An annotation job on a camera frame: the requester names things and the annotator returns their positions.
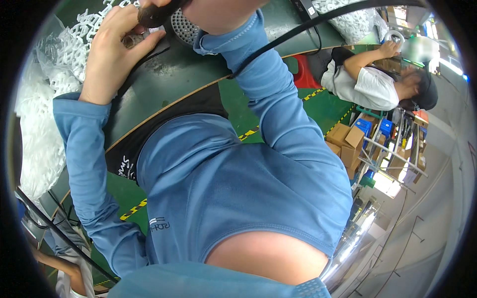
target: green floor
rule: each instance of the green floor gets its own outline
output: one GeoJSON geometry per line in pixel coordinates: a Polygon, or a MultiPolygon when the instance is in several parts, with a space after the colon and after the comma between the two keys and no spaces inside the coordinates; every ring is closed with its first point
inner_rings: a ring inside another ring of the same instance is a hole
{"type": "MultiPolygon", "coordinates": [[[[357,46],[354,52],[365,51],[366,46],[357,46]]],[[[294,58],[288,58],[287,64],[291,72],[295,72],[294,58]]],[[[253,130],[258,124],[259,119],[247,107],[248,99],[243,95],[243,91],[239,88],[235,80],[221,80],[218,82],[220,95],[223,105],[229,113],[229,120],[232,123],[237,135],[243,135],[249,130],[253,130]]],[[[299,89],[298,95],[300,98],[312,94],[315,89],[299,89]]],[[[330,95],[326,90],[316,93],[315,96],[310,96],[309,100],[303,103],[303,107],[318,126],[326,134],[337,122],[341,119],[352,107],[352,103],[339,100],[338,97],[330,95]]],[[[349,122],[350,114],[342,120],[343,123],[349,122]]],[[[257,143],[263,142],[260,133],[257,132],[248,136],[243,143],[257,143]]],[[[146,199],[146,194],[139,188],[134,181],[127,180],[108,173],[108,191],[116,198],[120,209],[118,216],[129,215],[126,221],[137,223],[143,233],[147,231],[147,205],[140,206],[141,202],[146,199]]],[[[71,205],[71,197],[68,197],[64,202],[64,207],[68,211],[71,205]]],[[[111,275],[115,274],[110,270],[106,259],[94,248],[92,251],[92,259],[102,268],[108,271],[111,275]]],[[[55,283],[54,275],[50,278],[52,283],[55,283]]],[[[93,270],[94,284],[101,284],[110,288],[113,284],[105,282],[104,278],[99,272],[93,270]]]]}

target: red chair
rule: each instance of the red chair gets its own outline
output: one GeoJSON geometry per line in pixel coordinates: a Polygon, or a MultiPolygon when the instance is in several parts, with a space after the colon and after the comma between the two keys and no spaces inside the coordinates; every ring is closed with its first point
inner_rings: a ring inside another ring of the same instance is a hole
{"type": "Polygon", "coordinates": [[[298,61],[298,73],[293,75],[293,82],[297,88],[320,89],[322,86],[315,81],[305,55],[293,56],[298,61]]]}

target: hand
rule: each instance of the hand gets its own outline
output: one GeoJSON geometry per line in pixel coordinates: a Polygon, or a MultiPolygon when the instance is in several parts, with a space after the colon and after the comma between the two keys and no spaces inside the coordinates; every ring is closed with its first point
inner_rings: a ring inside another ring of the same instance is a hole
{"type": "MultiPolygon", "coordinates": [[[[171,0],[139,0],[142,7],[158,7],[171,0]]],[[[193,24],[212,35],[221,35],[242,26],[250,16],[269,0],[192,0],[182,7],[183,15],[193,24]]]]}
{"type": "Polygon", "coordinates": [[[382,46],[378,49],[378,51],[382,55],[383,59],[391,58],[396,55],[399,55],[399,52],[397,50],[399,49],[400,46],[401,46],[401,43],[386,41],[385,43],[382,44],[382,46]]]}
{"type": "Polygon", "coordinates": [[[137,12],[132,4],[124,8],[114,6],[104,18],[91,43],[80,101],[109,104],[136,63],[165,36],[165,31],[156,31],[132,49],[126,49],[121,39],[133,29],[144,31],[137,26],[137,12]]]}

